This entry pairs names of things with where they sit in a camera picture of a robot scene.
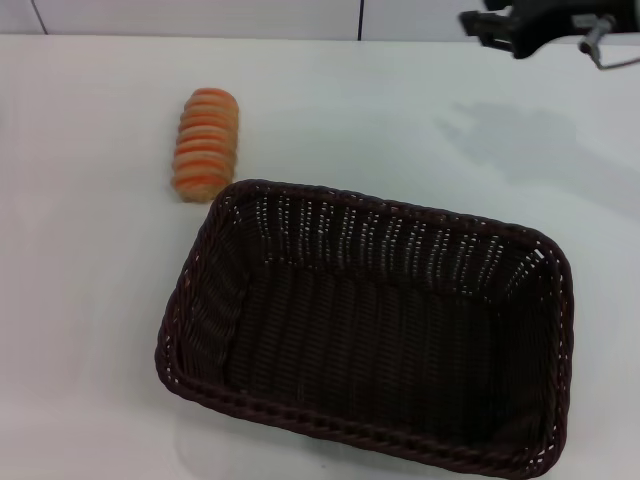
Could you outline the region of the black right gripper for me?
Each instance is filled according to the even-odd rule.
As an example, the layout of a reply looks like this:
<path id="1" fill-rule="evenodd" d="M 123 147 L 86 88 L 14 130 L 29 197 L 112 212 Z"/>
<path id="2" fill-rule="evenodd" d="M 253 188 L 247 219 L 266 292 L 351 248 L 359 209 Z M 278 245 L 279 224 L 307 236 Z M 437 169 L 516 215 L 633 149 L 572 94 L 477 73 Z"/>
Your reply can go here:
<path id="1" fill-rule="evenodd" d="M 466 36 L 483 47 L 526 59 L 553 40 L 586 32 L 598 16 L 597 1 L 485 1 L 486 12 L 459 14 Z"/>

